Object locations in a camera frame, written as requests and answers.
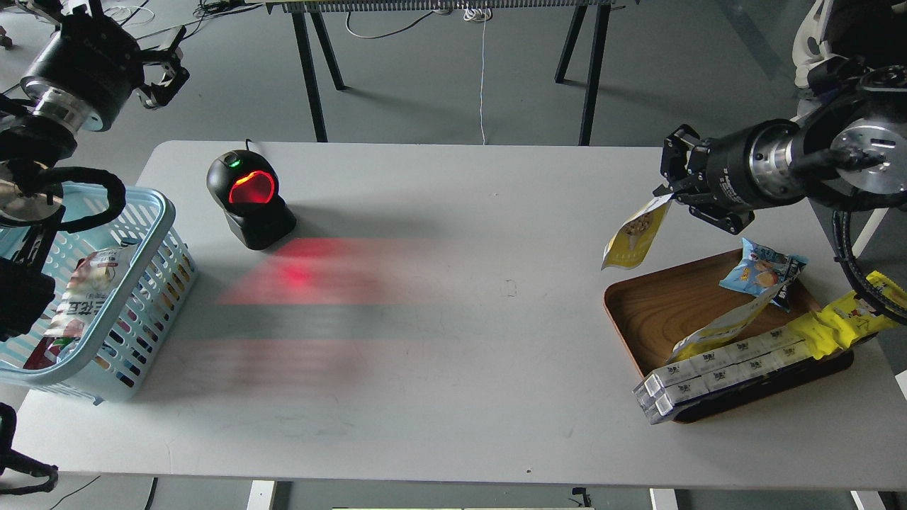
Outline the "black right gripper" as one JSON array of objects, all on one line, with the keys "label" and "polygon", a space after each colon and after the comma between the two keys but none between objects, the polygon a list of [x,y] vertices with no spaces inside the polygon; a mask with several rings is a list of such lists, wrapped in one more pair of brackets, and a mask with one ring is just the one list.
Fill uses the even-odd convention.
[{"label": "black right gripper", "polygon": [[667,184],[653,195],[668,195],[697,219],[739,235],[755,219],[753,210],[791,205],[806,196],[791,174],[798,130],[791,120],[765,120],[732,135],[702,137],[690,125],[680,125],[664,139],[660,173]]}]

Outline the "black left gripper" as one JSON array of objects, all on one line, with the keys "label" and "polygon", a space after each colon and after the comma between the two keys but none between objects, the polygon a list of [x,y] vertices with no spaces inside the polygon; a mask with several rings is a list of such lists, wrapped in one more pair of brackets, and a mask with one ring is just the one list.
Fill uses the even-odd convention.
[{"label": "black left gripper", "polygon": [[[71,133],[109,130],[136,89],[148,110],[168,106],[190,78],[181,65],[179,43],[187,29],[178,25],[156,48],[139,51],[123,27],[105,14],[67,14],[58,31],[21,79],[35,100],[33,114],[55,120]],[[159,83],[145,83],[143,64],[169,65]]]}]

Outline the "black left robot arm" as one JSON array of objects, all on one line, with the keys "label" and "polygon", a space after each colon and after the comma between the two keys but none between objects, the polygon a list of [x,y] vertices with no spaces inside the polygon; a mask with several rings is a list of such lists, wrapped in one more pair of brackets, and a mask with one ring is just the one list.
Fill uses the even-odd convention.
[{"label": "black left robot arm", "polygon": [[2,97],[2,381],[93,404],[130,399],[196,281],[173,203],[113,172],[64,166],[79,130],[110,129],[138,91],[167,106],[188,80],[173,28],[142,49],[97,1],[62,13]]}]

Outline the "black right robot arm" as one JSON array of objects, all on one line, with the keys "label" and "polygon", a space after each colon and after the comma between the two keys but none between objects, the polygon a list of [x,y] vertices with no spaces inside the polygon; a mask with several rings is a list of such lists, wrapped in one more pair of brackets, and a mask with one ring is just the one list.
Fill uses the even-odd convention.
[{"label": "black right robot arm", "polygon": [[905,204],[905,67],[871,68],[835,56],[818,68],[830,99],[794,120],[765,120],[723,137],[688,125],[664,139],[653,191],[695,217],[738,234],[755,211],[808,198],[833,211],[833,251],[847,281],[872,309],[905,323],[905,306],[869,283],[853,253],[851,215]]}]

